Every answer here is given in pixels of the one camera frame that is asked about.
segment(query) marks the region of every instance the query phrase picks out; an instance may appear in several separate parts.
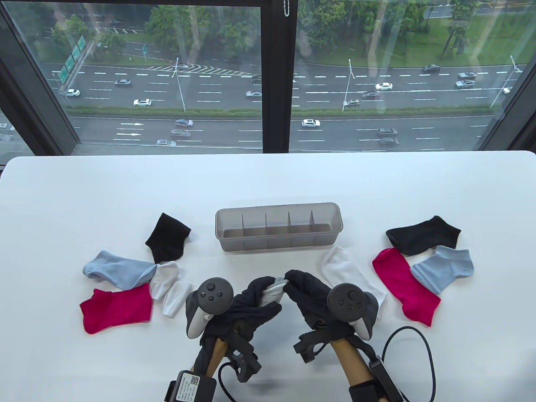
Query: window glass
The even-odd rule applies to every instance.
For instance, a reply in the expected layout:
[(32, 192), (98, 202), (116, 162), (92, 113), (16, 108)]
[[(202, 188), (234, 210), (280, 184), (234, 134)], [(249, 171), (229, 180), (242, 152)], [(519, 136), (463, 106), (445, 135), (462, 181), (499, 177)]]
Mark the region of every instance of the window glass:
[(446, 3), (300, 0), (291, 151), (475, 149), (534, 56), (536, 8)]
[(31, 155), (33, 152), (0, 110), (0, 168), (15, 157)]
[(259, 8), (4, 5), (75, 128), (78, 151), (262, 150)]

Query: gray translucent organizer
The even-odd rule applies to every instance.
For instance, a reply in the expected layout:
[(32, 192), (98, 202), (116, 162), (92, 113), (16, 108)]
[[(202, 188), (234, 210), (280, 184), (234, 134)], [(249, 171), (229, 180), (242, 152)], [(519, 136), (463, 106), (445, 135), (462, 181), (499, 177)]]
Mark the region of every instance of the gray translucent organizer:
[(343, 229), (335, 203), (231, 208), (216, 212), (224, 251), (265, 250), (335, 243)]

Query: sock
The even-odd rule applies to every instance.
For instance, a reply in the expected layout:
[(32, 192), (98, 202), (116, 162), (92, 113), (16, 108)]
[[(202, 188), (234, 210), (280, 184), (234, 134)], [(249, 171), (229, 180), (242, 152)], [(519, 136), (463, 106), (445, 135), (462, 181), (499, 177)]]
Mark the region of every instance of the sock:
[(127, 291), (151, 280), (156, 264), (114, 256), (102, 250), (84, 265), (82, 272), (90, 279), (106, 279), (108, 282)]
[(175, 261), (157, 264), (157, 270), (151, 279), (151, 297), (161, 303), (174, 282), (178, 281), (178, 266)]
[(436, 215), (417, 225), (389, 229), (385, 234), (402, 254), (414, 256), (436, 245), (456, 248), (460, 232)]
[(181, 258), (184, 240), (191, 230), (185, 224), (163, 213), (153, 233), (145, 242), (153, 253), (154, 262), (158, 264), (162, 261), (174, 261)]
[(423, 286), (439, 294), (457, 278), (474, 273), (469, 250), (454, 250), (438, 245), (436, 254), (411, 267), (411, 273)]
[(149, 284), (123, 292), (93, 291), (93, 296), (80, 304), (84, 329), (94, 334), (112, 326), (146, 323), (151, 320), (153, 300)]
[(336, 245), (326, 253), (321, 262), (321, 269), (331, 287), (347, 282), (357, 285), (364, 292), (372, 293), (378, 301), (379, 315), (379, 308), (387, 292), (371, 285), (342, 247)]
[(164, 296), (162, 312), (166, 317), (174, 318), (181, 309), (182, 303), (193, 292), (193, 285), (182, 280), (175, 281)]
[(411, 275), (410, 266), (400, 251), (385, 249), (374, 258), (372, 265), (387, 289), (401, 301), (404, 315), (431, 326), (441, 299)]
[(260, 293), (259, 307), (264, 307), (273, 301), (281, 302), (284, 293), (283, 288), (287, 283), (288, 280), (285, 277), (277, 277), (273, 285), (268, 286)]

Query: black glove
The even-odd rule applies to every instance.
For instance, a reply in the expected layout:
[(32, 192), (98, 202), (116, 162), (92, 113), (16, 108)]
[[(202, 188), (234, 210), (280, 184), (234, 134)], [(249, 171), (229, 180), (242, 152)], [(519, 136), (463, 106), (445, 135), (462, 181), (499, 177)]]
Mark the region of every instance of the black glove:
[(234, 296), (233, 303), (225, 313), (216, 315), (209, 321), (201, 337), (201, 350), (193, 366), (195, 373), (206, 375), (218, 338), (229, 342), (238, 333), (242, 339), (249, 342), (257, 328), (281, 311), (281, 305), (277, 302), (258, 307), (261, 292), (275, 280), (274, 277), (255, 279), (246, 290)]
[(330, 341), (352, 335), (354, 328), (331, 315), (327, 308), (327, 295), (330, 288), (308, 272), (290, 270), (285, 274), (288, 279), (284, 291), (300, 309), (307, 325), (313, 330), (326, 328)]

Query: magenta sock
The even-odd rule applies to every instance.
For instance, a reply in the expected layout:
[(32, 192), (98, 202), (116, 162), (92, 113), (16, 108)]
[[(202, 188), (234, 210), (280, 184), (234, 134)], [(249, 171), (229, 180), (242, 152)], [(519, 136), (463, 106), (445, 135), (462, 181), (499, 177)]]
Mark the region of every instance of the magenta sock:
[(441, 299), (411, 275), (410, 265), (400, 251), (385, 249), (374, 258), (372, 265), (387, 289), (401, 301), (404, 315), (432, 326), (432, 318)]
[(91, 299), (82, 302), (80, 309), (84, 315), (84, 329), (93, 334), (112, 326), (149, 322), (153, 299), (149, 284), (123, 292), (94, 289)]

